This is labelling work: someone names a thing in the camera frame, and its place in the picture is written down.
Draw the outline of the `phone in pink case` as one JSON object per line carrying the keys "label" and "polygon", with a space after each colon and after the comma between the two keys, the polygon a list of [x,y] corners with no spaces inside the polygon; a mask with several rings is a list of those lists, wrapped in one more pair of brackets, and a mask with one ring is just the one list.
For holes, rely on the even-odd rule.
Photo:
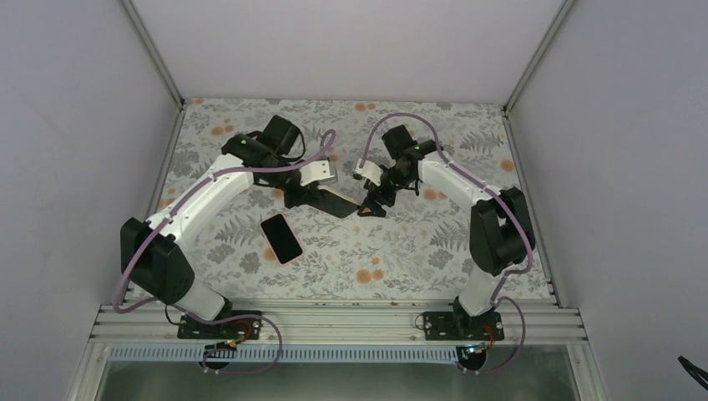
{"label": "phone in pink case", "polygon": [[260,228],[281,265],[304,255],[304,249],[284,215],[277,214],[264,219]]}

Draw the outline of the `black phone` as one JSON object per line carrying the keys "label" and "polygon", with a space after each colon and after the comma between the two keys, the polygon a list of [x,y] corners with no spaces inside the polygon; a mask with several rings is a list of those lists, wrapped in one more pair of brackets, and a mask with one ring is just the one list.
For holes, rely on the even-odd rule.
{"label": "black phone", "polygon": [[321,186],[313,193],[307,204],[328,215],[344,219],[358,211],[360,205],[351,197]]}

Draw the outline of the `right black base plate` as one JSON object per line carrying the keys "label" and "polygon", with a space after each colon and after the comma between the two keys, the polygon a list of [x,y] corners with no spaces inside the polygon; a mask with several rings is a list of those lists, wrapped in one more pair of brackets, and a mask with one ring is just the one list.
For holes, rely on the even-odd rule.
{"label": "right black base plate", "polygon": [[464,310],[425,312],[423,331],[427,341],[502,341],[505,339],[501,314],[491,310],[470,317]]}

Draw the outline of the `black object at corner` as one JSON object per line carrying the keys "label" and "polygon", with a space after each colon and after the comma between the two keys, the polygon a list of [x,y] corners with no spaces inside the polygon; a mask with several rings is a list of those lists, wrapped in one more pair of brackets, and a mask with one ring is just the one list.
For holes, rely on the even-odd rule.
{"label": "black object at corner", "polygon": [[708,390],[707,372],[694,365],[688,358],[680,355],[677,358],[680,366],[705,390]]}

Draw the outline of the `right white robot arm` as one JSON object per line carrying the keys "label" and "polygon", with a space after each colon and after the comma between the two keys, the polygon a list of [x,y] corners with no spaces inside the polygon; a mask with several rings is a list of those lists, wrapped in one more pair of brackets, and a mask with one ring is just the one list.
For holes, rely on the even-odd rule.
{"label": "right white robot arm", "polygon": [[[456,164],[437,137],[412,138],[403,125],[382,136],[392,165],[378,165],[363,155],[353,174],[365,181],[367,195],[359,216],[384,217],[397,193],[423,183],[440,190],[469,213],[469,244],[474,266],[465,288],[453,301],[452,327],[463,340],[484,329],[483,316],[498,304],[506,279],[524,274],[534,264],[535,238],[524,193],[517,187],[500,189],[474,177]],[[527,268],[521,267],[525,262]]]}

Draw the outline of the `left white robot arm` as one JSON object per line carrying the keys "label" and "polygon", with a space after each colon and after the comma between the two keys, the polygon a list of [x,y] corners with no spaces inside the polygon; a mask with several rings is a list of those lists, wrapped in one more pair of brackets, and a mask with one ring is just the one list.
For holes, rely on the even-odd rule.
{"label": "left white robot arm", "polygon": [[213,164],[171,204],[144,221],[129,218],[120,230],[121,278],[113,310],[126,314],[162,302],[199,322],[211,338],[224,337],[232,327],[232,304],[196,278],[184,248],[257,182],[281,190],[291,207],[325,203],[319,175],[327,179],[335,175],[326,151],[334,144],[336,131],[329,129],[318,151],[307,159],[289,155],[301,135],[295,124],[275,115],[263,130],[229,138]]}

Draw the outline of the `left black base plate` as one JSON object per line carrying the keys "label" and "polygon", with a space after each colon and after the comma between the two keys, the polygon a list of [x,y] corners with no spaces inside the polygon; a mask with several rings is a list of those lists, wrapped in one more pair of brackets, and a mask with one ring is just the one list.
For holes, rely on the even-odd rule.
{"label": "left black base plate", "polygon": [[256,340],[260,336],[262,324],[261,311],[233,310],[222,313],[217,321],[226,322],[204,324],[192,317],[183,316],[180,319],[177,338],[199,340]]}

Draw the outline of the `aluminium rail frame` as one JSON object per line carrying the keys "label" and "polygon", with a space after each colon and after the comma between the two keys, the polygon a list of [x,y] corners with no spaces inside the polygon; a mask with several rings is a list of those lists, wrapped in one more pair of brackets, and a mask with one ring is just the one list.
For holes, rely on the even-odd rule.
{"label": "aluminium rail frame", "polygon": [[[242,313],[259,320],[250,338],[219,362],[279,364],[293,362],[454,364],[463,342],[452,338],[429,314],[449,309],[440,300],[239,300]],[[582,400],[606,397],[579,311],[550,300],[522,300],[498,308],[494,349],[522,343],[558,346],[569,358],[570,372]],[[146,306],[118,314],[102,306],[94,321],[77,373],[71,400],[95,400],[111,361],[194,362],[213,341],[198,329],[177,324],[179,313]]]}

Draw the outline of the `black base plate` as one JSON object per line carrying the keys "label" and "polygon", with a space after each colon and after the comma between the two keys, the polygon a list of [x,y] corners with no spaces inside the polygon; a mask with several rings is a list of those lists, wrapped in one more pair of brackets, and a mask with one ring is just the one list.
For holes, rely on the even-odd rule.
{"label": "black base plate", "polygon": [[427,341],[502,341],[505,339],[501,314],[491,310],[470,317],[464,310],[425,312],[423,331]]}
{"label": "black base plate", "polygon": [[192,317],[183,316],[180,319],[177,338],[199,340],[256,340],[260,336],[262,324],[261,311],[233,310],[222,313],[217,321],[226,322],[204,324]]}

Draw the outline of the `floral patterned mat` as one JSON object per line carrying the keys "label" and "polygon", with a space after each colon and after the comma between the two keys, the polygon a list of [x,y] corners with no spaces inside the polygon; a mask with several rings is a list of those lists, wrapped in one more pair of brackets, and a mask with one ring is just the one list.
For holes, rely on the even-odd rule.
{"label": "floral patterned mat", "polygon": [[[314,153],[321,136],[336,131],[327,151],[339,175],[334,186],[356,201],[365,195],[351,176],[357,159],[391,162],[382,142],[369,139],[371,129],[384,132],[400,124],[419,141],[437,131],[451,159],[478,179],[504,188],[518,185],[497,105],[192,98],[160,206],[196,182],[230,137],[262,129],[274,115],[301,128],[295,154]],[[260,228],[277,214],[285,216],[304,249],[285,265]],[[185,255],[197,278],[227,297],[450,300],[474,266],[468,236],[468,212],[426,184],[399,192],[384,218],[344,219],[309,206],[287,209],[281,191],[253,186],[207,224]]]}

